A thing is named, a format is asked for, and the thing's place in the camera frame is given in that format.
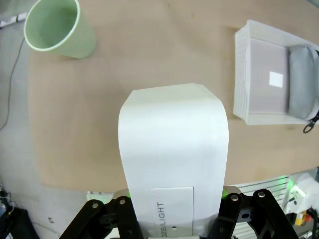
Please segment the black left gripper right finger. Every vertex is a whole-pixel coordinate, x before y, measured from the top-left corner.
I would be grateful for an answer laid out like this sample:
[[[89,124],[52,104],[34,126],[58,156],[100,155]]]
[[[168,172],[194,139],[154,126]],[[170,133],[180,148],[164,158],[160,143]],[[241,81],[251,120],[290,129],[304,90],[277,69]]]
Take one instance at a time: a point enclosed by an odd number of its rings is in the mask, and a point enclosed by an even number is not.
[[[267,189],[247,196],[235,186],[223,188],[220,209],[210,239],[230,239],[237,223],[246,222],[258,239],[297,239],[280,205]]]

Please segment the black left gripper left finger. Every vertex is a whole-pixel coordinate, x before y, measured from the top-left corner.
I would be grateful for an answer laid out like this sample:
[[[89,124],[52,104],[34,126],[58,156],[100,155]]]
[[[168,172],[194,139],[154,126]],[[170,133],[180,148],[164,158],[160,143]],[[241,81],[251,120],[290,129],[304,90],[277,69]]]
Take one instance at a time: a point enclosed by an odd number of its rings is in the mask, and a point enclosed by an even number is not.
[[[144,237],[128,189],[115,192],[106,204],[98,199],[87,201],[60,238],[105,239],[113,229],[121,239]]]

